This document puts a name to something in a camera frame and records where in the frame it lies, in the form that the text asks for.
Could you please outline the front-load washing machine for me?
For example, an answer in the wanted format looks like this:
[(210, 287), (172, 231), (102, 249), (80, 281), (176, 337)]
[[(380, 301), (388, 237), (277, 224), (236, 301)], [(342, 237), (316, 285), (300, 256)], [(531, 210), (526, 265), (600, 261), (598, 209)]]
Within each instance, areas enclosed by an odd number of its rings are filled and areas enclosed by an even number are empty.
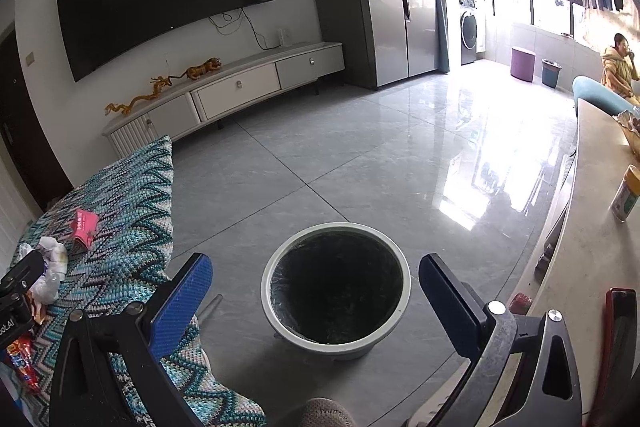
[(475, 0), (459, 0), (461, 64), (474, 63), (477, 57), (478, 25)]

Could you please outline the golden dragon figurine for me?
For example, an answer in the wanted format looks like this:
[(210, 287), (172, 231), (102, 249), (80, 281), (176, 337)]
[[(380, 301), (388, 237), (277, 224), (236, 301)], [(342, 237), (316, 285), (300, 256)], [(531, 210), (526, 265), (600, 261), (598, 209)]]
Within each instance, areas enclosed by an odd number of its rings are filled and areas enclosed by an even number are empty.
[(107, 106), (104, 107), (104, 115), (108, 116), (111, 114), (120, 114), (120, 115), (128, 115), (140, 102), (151, 102), (160, 97), (163, 90), (165, 88), (169, 88), (172, 86), (172, 77), (171, 76), (158, 76), (151, 79), (151, 87), (152, 90), (149, 93), (138, 94), (134, 96), (131, 101), (127, 104), (124, 103), (108, 103)]

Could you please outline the white TV cabinet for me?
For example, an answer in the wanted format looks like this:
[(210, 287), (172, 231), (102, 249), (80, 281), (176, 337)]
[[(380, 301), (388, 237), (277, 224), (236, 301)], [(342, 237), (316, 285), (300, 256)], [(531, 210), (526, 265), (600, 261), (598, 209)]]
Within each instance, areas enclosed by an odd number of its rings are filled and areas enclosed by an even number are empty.
[(183, 78), (158, 98), (117, 116), (103, 135), (123, 158), (164, 135), (177, 141), (239, 110), (345, 68), (339, 42), (298, 44), (232, 62), (201, 79)]

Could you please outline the golden tiger figurine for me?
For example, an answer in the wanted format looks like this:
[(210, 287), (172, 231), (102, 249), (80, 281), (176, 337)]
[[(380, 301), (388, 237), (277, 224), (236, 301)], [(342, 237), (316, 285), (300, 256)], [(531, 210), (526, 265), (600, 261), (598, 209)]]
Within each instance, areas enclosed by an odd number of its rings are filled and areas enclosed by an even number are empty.
[(201, 77), (208, 75), (210, 72), (218, 72), (221, 69), (221, 61), (218, 57), (211, 57), (206, 62), (188, 67), (183, 74), (175, 76), (175, 79), (182, 77), (189, 78), (190, 80), (198, 80)]

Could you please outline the teal zigzag rug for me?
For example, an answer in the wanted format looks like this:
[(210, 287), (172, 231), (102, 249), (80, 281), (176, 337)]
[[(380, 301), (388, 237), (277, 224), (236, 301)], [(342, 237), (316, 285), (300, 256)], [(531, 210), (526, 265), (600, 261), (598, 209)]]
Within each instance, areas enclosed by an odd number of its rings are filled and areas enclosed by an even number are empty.
[(171, 142), (160, 138), (64, 196), (23, 234), (66, 247), (77, 209), (99, 217), (86, 253), (68, 255), (58, 299), (34, 339), (40, 392), (16, 375), (6, 426), (261, 426), (262, 408), (216, 380), (194, 314), (167, 357), (149, 350), (149, 299), (170, 281)]

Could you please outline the grey round trash bin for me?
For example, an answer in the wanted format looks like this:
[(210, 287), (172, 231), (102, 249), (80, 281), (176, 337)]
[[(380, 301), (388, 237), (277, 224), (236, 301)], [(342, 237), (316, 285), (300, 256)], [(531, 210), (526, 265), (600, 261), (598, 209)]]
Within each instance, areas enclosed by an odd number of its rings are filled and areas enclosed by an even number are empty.
[(260, 298), (284, 340), (349, 361), (396, 329), (411, 286), (409, 263), (388, 236), (359, 223), (326, 222), (276, 249), (262, 273)]

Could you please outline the purple stool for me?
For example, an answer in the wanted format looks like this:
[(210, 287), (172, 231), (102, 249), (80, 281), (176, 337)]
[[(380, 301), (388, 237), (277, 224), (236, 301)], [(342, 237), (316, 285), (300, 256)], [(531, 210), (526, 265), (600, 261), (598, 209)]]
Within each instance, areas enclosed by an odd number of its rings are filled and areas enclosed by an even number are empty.
[(528, 49), (514, 46), (511, 52), (511, 76), (526, 82), (534, 80), (536, 54)]

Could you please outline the red snack wrapper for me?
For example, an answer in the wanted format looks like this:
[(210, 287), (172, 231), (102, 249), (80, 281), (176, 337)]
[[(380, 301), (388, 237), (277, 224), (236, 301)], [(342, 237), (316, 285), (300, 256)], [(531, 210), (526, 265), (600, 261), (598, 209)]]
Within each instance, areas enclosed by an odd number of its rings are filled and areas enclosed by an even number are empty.
[(23, 387), (30, 393), (40, 392), (34, 362), (34, 339), (44, 321), (42, 304), (27, 291), (26, 300), (32, 311), (32, 325), (4, 349), (3, 362), (12, 367)]

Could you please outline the beige slipper foot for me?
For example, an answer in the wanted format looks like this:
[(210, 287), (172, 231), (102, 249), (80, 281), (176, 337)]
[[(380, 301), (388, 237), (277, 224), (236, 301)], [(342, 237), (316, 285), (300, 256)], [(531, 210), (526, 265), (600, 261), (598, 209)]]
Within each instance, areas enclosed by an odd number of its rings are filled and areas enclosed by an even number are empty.
[(329, 398), (311, 398), (294, 413), (295, 427), (357, 427), (357, 423), (340, 403)]

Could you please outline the teal sofa chair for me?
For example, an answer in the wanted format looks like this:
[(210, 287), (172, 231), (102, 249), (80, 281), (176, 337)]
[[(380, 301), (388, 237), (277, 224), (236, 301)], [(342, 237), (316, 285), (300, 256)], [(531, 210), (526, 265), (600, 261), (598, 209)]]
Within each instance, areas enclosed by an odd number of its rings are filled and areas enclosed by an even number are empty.
[(623, 112), (633, 112), (637, 106), (614, 93), (599, 81), (586, 76), (577, 76), (573, 80), (572, 92), (575, 106), (579, 100), (584, 100), (610, 116)]

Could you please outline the dark brown entrance door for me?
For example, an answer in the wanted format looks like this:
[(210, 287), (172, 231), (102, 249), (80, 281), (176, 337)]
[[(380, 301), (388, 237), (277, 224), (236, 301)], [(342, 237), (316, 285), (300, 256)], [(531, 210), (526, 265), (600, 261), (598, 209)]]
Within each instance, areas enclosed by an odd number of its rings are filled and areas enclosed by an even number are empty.
[(44, 135), (32, 107), (18, 56), (15, 30), (1, 40), (1, 135), (27, 190), (43, 211), (73, 185)]

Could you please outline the pink red paper packet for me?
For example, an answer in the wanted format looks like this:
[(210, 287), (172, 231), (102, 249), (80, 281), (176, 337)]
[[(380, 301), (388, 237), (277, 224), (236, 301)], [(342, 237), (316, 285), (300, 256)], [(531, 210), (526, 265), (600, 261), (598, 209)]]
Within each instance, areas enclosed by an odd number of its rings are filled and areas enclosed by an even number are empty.
[(70, 241), (72, 242), (73, 254), (86, 253), (89, 250), (96, 237), (98, 222), (99, 217), (96, 213), (85, 209), (76, 210), (75, 217), (70, 222), (72, 229)]

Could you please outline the teal small waste bin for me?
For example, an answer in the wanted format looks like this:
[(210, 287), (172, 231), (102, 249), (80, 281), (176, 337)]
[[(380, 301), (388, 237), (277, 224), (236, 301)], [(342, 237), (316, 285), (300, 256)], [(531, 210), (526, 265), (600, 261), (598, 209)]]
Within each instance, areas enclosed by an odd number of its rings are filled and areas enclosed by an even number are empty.
[(541, 61), (541, 82), (544, 86), (555, 89), (558, 85), (562, 66), (549, 60)]

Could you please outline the white plastic bag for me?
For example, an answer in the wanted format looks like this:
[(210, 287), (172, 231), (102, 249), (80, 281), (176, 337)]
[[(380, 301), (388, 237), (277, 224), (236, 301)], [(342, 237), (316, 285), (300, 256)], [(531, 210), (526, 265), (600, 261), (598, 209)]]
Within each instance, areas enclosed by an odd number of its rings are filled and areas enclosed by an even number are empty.
[(52, 236), (41, 236), (36, 247), (27, 243), (18, 246), (18, 259), (31, 251), (37, 251), (43, 259), (43, 272), (29, 288), (32, 297), (42, 305), (52, 305), (58, 299), (58, 291), (67, 272), (68, 256), (65, 246)]

